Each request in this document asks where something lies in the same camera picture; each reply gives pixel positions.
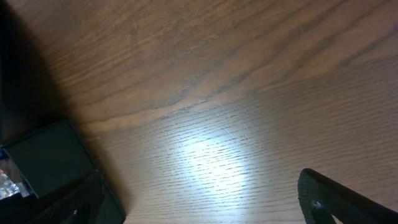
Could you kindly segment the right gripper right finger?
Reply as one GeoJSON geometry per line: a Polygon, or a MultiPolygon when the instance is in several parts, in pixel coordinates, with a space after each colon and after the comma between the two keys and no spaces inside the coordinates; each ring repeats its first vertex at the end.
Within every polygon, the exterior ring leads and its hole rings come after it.
{"type": "Polygon", "coordinates": [[[397,223],[397,212],[314,171],[303,169],[298,200],[305,223],[397,223]]]}

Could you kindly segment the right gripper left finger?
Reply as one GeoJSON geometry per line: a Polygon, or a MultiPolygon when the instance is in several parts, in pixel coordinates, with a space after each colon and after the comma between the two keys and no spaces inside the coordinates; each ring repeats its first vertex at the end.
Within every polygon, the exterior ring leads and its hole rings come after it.
{"type": "Polygon", "coordinates": [[[42,198],[15,194],[1,200],[1,223],[95,223],[104,200],[95,170],[42,198]]]}

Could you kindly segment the red Hacks candy bag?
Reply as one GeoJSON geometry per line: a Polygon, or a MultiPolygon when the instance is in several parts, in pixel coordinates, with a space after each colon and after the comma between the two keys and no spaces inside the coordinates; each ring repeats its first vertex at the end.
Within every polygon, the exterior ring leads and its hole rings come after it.
{"type": "Polygon", "coordinates": [[[10,159],[1,159],[1,200],[16,194],[22,197],[30,195],[15,163],[10,159]]]}

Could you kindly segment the black cardboard gift box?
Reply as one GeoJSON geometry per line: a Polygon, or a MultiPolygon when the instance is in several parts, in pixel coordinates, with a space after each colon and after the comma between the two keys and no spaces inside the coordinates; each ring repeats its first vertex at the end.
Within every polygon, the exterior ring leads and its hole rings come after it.
{"type": "Polygon", "coordinates": [[[97,170],[104,187],[104,200],[95,224],[117,224],[126,220],[126,212],[68,120],[12,141],[1,141],[1,156],[15,163],[30,195],[37,198],[97,170]]]}

